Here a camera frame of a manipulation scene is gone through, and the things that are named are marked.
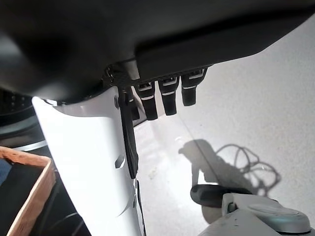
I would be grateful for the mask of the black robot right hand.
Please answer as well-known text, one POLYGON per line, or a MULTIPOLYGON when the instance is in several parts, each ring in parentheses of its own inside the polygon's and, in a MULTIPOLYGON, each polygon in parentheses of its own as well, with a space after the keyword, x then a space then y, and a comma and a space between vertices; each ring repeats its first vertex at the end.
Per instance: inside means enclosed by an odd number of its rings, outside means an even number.
POLYGON ((0 123, 26 96, 75 103, 257 54, 315 12, 312 0, 3 0, 0 123))

